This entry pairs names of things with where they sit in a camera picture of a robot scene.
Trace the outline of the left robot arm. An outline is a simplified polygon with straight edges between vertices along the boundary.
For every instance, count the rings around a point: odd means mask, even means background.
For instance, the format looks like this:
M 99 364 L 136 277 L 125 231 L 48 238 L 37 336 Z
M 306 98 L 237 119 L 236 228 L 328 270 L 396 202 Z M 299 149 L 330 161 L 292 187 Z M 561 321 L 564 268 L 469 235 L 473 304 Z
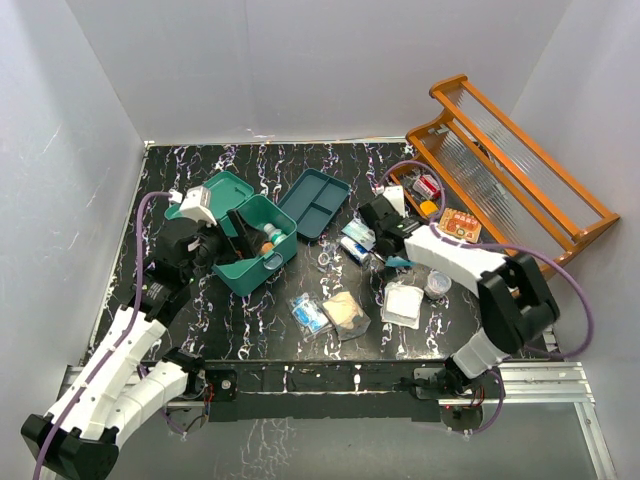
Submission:
M 213 268 L 259 258 L 266 236 L 237 209 L 213 223 L 169 221 L 151 255 L 137 249 L 135 292 L 73 384 L 21 435 L 36 459 L 65 479 L 104 479 L 121 447 L 176 397 L 212 398 L 205 362 L 178 347 L 151 369 L 142 360 L 191 299 L 191 285 Z

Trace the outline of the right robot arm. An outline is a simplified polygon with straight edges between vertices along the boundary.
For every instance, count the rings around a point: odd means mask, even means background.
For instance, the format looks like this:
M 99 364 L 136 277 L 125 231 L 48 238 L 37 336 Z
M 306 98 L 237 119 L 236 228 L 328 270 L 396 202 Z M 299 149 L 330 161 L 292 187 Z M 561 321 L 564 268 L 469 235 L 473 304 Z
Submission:
M 508 256 L 451 238 L 422 218 L 401 216 L 382 195 L 358 208 L 373 231 L 379 254 L 404 252 L 464 286 L 479 300 L 481 327 L 445 361 L 442 387 L 466 397 L 482 375 L 539 337 L 560 317 L 536 260 L 528 253 Z

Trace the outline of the blue wet wipes pack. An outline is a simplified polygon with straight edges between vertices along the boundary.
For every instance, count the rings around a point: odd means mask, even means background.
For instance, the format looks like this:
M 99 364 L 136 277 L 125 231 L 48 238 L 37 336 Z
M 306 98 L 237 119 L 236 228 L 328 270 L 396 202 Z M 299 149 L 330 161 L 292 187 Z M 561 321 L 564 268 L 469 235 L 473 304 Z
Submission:
M 414 262 L 400 256 L 389 256 L 385 261 L 385 266 L 389 268 L 412 268 Z

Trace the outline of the white medicine bottle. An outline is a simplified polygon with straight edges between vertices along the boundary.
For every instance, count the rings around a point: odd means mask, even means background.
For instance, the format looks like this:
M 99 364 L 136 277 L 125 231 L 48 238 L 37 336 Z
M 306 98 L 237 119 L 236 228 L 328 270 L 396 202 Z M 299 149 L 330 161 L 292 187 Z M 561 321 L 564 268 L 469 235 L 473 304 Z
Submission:
M 264 233 L 267 236 L 268 241 L 277 246 L 281 244 L 287 237 L 287 234 L 280 228 L 271 223 L 266 223 L 263 227 Z

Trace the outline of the beige bandage bag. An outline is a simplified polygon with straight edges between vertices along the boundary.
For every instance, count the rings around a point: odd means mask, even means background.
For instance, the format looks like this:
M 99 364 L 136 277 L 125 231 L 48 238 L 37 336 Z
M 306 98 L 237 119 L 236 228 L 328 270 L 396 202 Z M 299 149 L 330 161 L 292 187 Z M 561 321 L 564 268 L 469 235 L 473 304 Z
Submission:
M 321 303 L 341 342 L 358 338 L 366 333 L 371 319 L 348 291 L 337 293 Z

